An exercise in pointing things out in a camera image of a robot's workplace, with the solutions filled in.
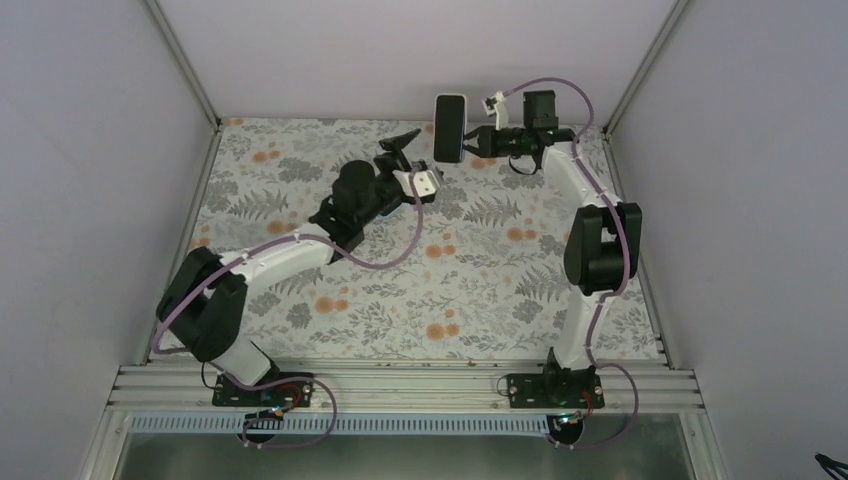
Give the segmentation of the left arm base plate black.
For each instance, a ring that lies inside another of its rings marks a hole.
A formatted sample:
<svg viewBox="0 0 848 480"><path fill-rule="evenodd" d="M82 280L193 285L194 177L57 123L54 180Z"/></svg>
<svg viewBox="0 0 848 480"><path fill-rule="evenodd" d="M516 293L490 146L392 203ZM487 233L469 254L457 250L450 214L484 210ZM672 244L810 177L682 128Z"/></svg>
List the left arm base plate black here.
<svg viewBox="0 0 848 480"><path fill-rule="evenodd" d="M278 375L278 380L292 377L296 377L297 380L251 391L240 388L224 375L219 375L216 379L211 404L215 407L253 409L309 407L314 387L314 375L311 373L283 372Z"/></svg>

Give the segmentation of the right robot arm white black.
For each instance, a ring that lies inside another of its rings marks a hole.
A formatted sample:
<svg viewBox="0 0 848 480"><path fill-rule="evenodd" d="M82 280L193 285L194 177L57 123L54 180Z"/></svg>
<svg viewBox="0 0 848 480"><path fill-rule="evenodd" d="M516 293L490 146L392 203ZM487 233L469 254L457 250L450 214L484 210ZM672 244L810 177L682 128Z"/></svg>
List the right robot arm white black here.
<svg viewBox="0 0 848 480"><path fill-rule="evenodd" d="M605 187L584 162L582 135L559 126L554 91L524 93L524 124L517 128L507 121L507 97L498 91L484 100L495 123L466 134L466 149L482 157L531 158L533 170L542 172L574 209L563 254L569 305L559 342L550 349L538 381L549 404L565 407L597 388L593 337L638 268L642 211Z"/></svg>

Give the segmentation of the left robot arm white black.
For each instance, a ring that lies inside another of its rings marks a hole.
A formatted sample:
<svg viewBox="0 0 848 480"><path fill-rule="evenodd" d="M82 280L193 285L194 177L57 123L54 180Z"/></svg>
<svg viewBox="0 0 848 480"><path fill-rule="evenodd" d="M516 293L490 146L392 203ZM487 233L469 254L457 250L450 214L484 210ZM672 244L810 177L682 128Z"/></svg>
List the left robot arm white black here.
<svg viewBox="0 0 848 480"><path fill-rule="evenodd" d="M352 252L377 217L402 204L421 212L424 203L434 199L439 189L437 171L423 161L409 161L403 152L419 134L414 129L382 139L382 152L373 161L345 163L317 212L290 233L224 254L206 247L191 250L156 307L159 324L152 351L166 354L161 340L165 332L171 332L180 342L175 352L188 352L214 366L252 404L270 402L278 391L279 369L241 331L248 295L340 259L370 270L403 262L420 239L421 220L416 222L411 244L395 260L369 263Z"/></svg>

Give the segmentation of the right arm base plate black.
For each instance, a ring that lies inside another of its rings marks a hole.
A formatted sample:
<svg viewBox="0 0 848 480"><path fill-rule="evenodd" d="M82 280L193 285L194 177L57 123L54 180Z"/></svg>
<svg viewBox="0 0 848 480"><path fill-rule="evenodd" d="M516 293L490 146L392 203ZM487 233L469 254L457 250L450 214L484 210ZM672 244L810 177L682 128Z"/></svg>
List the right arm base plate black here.
<svg viewBox="0 0 848 480"><path fill-rule="evenodd" d="M601 409L604 389L594 368L559 373L513 373L505 377L513 409Z"/></svg>

